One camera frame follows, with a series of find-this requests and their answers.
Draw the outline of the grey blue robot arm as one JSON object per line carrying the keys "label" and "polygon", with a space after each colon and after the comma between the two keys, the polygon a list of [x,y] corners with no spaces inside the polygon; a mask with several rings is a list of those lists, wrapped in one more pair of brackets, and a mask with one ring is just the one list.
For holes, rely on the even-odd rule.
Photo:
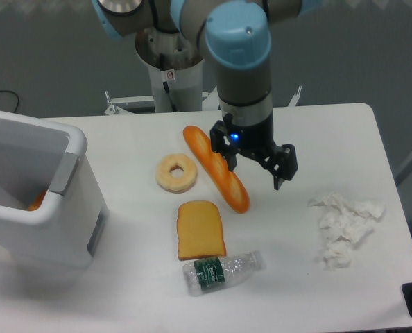
{"label": "grey blue robot arm", "polygon": [[273,139],[271,32],[275,22],[302,15],[318,1],[94,1],[105,32],[135,36],[141,60],[156,68],[170,107],[180,98],[169,85],[178,70],[208,62],[216,77],[222,119],[210,131],[212,150],[228,169],[237,156],[258,162],[275,188],[293,179],[295,147]]}

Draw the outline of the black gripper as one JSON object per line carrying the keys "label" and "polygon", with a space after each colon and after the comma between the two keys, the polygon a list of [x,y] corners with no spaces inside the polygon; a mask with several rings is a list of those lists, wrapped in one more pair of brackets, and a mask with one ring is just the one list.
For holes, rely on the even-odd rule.
{"label": "black gripper", "polygon": [[227,113],[217,121],[209,132],[211,149],[226,161],[228,171],[237,166],[236,154],[262,163],[273,176],[274,190],[279,190],[284,181],[291,181],[298,170],[295,146],[275,145],[273,139],[273,114],[251,126],[232,123],[233,116]]}

